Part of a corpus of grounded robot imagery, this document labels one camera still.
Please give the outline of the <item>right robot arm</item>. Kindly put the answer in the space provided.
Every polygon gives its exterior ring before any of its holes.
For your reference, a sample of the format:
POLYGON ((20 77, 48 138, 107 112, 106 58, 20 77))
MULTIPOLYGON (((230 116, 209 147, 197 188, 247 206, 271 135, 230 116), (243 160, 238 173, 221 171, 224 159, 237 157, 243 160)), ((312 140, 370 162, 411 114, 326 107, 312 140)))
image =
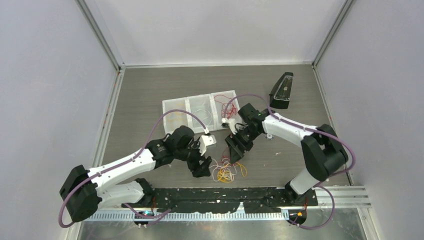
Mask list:
POLYGON ((250 103, 244 105, 238 115, 242 123, 228 117, 221 120, 222 126, 231 130, 225 142, 232 163, 241 160, 260 135, 270 134, 301 148, 305 167, 284 187, 285 198, 291 205, 299 205, 307 191, 335 175, 348 162, 343 144, 328 124, 301 124, 270 109, 259 111, 250 103))

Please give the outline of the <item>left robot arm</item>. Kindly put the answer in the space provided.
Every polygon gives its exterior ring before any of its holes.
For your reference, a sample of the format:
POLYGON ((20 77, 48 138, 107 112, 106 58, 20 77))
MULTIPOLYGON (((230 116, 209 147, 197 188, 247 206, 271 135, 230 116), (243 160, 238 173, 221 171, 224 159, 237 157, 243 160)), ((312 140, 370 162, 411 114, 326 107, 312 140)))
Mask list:
POLYGON ((59 190, 63 200, 59 225, 63 228, 71 226, 64 224, 64 212, 69 213, 74 224, 88 219, 102 208, 136 203, 148 207, 154 199, 151 185, 144 178, 126 184, 123 181, 167 166, 173 160, 185 162, 195 178, 209 177, 212 158, 206 156, 206 151, 216 143, 215 136, 209 131, 195 138, 191 128, 180 126, 171 134, 150 140, 136 152, 106 165, 90 169, 82 164, 75 166, 59 190))

